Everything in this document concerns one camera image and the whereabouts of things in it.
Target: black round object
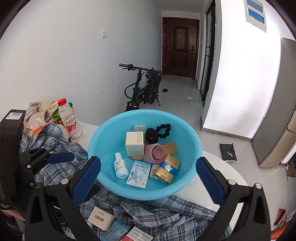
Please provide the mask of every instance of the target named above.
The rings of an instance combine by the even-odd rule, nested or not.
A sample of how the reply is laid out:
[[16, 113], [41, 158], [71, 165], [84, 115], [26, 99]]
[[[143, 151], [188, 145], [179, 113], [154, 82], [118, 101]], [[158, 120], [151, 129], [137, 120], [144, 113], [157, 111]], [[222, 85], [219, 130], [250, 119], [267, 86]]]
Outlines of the black round object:
[[153, 128], [148, 128], [146, 130], [145, 138], [149, 144], [156, 144], [158, 142], [158, 133]]

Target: blue plastic basin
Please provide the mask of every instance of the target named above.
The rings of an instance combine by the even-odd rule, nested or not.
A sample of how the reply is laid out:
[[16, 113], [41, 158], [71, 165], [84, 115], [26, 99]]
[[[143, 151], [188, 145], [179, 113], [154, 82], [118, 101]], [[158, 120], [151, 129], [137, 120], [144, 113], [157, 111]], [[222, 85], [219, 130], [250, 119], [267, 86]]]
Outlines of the blue plastic basin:
[[[133, 160], [126, 154], [126, 132], [133, 131], [136, 124], [156, 129], [167, 123], [171, 124], [170, 135], [158, 142], [175, 142], [178, 146], [179, 151], [174, 158], [181, 161], [181, 165], [173, 183], [166, 185], [149, 178], [146, 188], [140, 190], [127, 185], [127, 179], [118, 179], [113, 165], [116, 152], [121, 153], [129, 172], [133, 165]], [[112, 117], [97, 129], [89, 144], [89, 158], [92, 156], [101, 159], [102, 167], [97, 179], [108, 190], [130, 199], [156, 200], [175, 194], [191, 181], [196, 175], [196, 160], [202, 156], [202, 146], [195, 130], [181, 118], [159, 110], [133, 110]]]

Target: cardboard box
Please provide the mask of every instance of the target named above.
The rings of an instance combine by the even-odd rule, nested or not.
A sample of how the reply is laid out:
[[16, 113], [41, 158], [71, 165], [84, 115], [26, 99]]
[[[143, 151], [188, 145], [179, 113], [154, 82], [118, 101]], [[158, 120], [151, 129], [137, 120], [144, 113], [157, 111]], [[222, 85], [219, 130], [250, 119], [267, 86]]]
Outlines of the cardboard box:
[[124, 238], [122, 238], [121, 241], [151, 241], [152, 239], [152, 236], [146, 234], [139, 228], [134, 227]]
[[114, 222], [115, 217], [102, 209], [95, 207], [89, 216], [88, 221], [98, 228], [106, 231], [109, 230]]
[[146, 188], [151, 169], [151, 163], [134, 161], [126, 184], [136, 188]]
[[116, 220], [109, 231], [101, 235], [101, 241], [115, 241], [121, 240], [130, 230], [130, 226]]
[[126, 133], [126, 152], [128, 156], [144, 156], [144, 134], [142, 131]]

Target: blue plaid fabric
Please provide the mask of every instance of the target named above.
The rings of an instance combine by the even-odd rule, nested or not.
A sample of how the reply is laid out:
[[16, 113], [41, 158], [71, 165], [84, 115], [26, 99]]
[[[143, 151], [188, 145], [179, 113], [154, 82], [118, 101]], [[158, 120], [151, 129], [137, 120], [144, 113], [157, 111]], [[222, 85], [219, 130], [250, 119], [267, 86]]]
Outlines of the blue plaid fabric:
[[[54, 124], [46, 125], [32, 138], [23, 133], [21, 152], [40, 146], [54, 153], [72, 152], [75, 155], [72, 162], [47, 164], [35, 176], [36, 181], [44, 185], [55, 185], [63, 178], [71, 178], [75, 171], [81, 169], [88, 161], [87, 151], [78, 143], [67, 142], [61, 129]], [[197, 240], [216, 214], [176, 195], [154, 201], [136, 201], [120, 197], [103, 186], [88, 202], [79, 205], [85, 220], [89, 218], [95, 206], [131, 227], [139, 227], [153, 236], [154, 241]], [[92, 230], [99, 238], [105, 233], [96, 226], [93, 226]], [[67, 236], [75, 238], [69, 228], [64, 228], [64, 231]], [[231, 228], [228, 226], [221, 239], [228, 237], [230, 233]]]

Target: brown wooden door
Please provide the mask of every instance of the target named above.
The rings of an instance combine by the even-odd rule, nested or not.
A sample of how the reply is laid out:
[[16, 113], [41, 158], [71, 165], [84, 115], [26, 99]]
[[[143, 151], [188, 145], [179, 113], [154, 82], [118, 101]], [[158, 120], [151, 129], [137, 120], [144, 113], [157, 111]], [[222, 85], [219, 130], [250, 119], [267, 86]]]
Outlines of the brown wooden door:
[[195, 78], [199, 20], [163, 18], [163, 74]]

